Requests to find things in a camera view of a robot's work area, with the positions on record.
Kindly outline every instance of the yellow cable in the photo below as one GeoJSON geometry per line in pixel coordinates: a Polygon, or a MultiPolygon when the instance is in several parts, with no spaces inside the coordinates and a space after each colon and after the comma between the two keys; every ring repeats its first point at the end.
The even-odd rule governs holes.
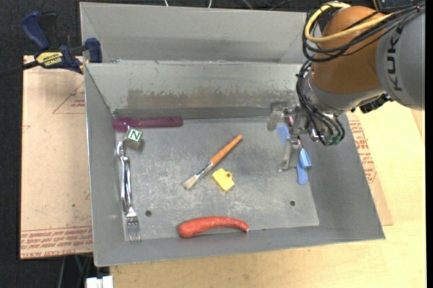
{"type": "Polygon", "coordinates": [[[370,20],[367,22],[364,22],[362,24],[353,26],[352,28],[349,28],[348,30],[344,30],[338,33],[334,33],[331,34],[329,36],[326,37],[314,37],[312,35],[310,35],[310,29],[311,29],[311,25],[313,24],[313,22],[326,10],[330,9],[330,8],[347,8],[350,7],[349,4],[347,3],[343,3],[343,2],[331,2],[331,3],[326,3],[325,5],[322,5],[308,20],[308,22],[305,25],[305,29],[304,29],[304,34],[305,34],[305,38],[308,39],[309,41],[313,42],[313,43],[324,43],[324,42],[329,42],[332,41],[334,39],[338,39],[341,37],[344,37],[348,34],[352,34],[358,30],[362,30],[362,29],[366,29],[366,28],[370,28],[373,27],[377,24],[379,24],[380,22],[384,21],[386,18],[388,18],[389,16],[391,16],[392,14],[388,14],[385,16],[382,16],[380,18],[376,18],[374,20],[370,20]]]}

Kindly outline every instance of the bin floor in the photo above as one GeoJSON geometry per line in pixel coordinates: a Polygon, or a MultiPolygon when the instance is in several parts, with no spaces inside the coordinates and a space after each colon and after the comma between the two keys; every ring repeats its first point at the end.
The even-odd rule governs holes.
{"type": "MultiPolygon", "coordinates": [[[[310,185],[298,184],[294,168],[279,171],[283,145],[276,130],[267,130],[266,118],[186,120],[182,127],[141,130],[144,143],[139,150],[127,147],[126,155],[142,239],[177,237],[179,224],[203,216],[239,218],[251,231],[319,224],[310,185]],[[239,134],[242,141],[211,172],[192,189],[183,188],[239,134]],[[227,192],[211,177],[219,168],[233,175],[227,192]]],[[[122,137],[116,133],[116,142],[122,137]]]]}

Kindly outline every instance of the paintbrush handle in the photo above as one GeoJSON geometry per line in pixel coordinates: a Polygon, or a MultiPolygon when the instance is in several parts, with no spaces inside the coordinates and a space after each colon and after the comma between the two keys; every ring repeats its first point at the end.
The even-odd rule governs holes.
{"type": "Polygon", "coordinates": [[[216,166],[218,162],[221,161],[230,152],[230,150],[233,149],[241,140],[242,136],[238,135],[236,138],[230,141],[230,143],[224,146],[224,148],[220,152],[213,156],[209,162],[211,162],[213,166],[216,166]]]}

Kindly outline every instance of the metal ferrule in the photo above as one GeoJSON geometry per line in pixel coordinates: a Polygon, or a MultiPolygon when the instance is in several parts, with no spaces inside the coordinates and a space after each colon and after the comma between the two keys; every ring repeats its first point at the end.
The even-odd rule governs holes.
{"type": "Polygon", "coordinates": [[[196,179],[199,179],[201,176],[205,175],[207,172],[209,172],[210,169],[212,169],[213,167],[213,163],[212,162],[208,162],[207,165],[201,169],[201,171],[199,171],[196,175],[194,175],[196,177],[196,179]]]}

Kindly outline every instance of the paintbrush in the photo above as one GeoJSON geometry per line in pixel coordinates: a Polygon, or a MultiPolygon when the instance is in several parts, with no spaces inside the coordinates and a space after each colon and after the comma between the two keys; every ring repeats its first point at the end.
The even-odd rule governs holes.
{"type": "Polygon", "coordinates": [[[197,174],[191,176],[183,183],[183,187],[185,189],[190,189],[194,186],[194,184],[198,181],[199,178],[206,175],[206,173],[210,172],[218,163],[221,161],[230,151],[233,149],[237,143],[239,143],[242,139],[241,135],[238,135],[234,138],[230,143],[228,143],[224,148],[218,152],[215,156],[213,156],[210,161],[204,166],[201,171],[197,174]]]}

